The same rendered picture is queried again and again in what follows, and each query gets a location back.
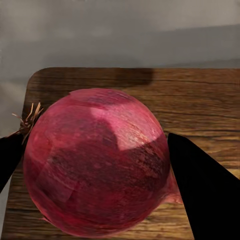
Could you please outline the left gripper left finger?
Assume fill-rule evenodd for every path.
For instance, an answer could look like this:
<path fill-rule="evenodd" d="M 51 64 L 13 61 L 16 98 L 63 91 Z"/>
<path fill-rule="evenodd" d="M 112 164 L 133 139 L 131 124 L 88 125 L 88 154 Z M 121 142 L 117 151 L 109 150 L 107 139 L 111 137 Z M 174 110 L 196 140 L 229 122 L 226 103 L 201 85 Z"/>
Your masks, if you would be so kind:
<path fill-rule="evenodd" d="M 22 159 L 22 134 L 0 138 L 0 193 Z"/>

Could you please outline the cutting board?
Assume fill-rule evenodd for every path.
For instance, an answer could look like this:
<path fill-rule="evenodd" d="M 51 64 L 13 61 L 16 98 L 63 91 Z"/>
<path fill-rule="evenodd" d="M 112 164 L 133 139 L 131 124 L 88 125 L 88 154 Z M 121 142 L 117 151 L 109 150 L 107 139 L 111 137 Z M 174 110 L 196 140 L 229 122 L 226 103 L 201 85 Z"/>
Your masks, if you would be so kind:
<path fill-rule="evenodd" d="M 154 114 L 167 140 L 169 133 L 189 139 L 240 180 L 240 69 L 44 68 L 29 79 L 21 118 L 30 122 L 39 103 L 43 115 L 69 92 L 90 88 L 133 96 Z M 0 240 L 195 240 L 184 204 L 172 202 L 119 235 L 67 234 L 42 219 L 25 185 L 23 159 L 11 175 Z M 171 162 L 170 169 L 175 176 Z"/>

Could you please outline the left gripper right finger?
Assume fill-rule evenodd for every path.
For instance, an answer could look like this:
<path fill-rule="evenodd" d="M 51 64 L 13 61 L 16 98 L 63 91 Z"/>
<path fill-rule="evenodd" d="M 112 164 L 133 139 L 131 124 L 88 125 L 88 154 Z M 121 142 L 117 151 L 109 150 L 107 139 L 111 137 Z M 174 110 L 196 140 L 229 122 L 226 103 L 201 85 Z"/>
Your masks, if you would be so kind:
<path fill-rule="evenodd" d="M 240 180 L 186 137 L 167 143 L 194 239 L 240 240 Z"/>

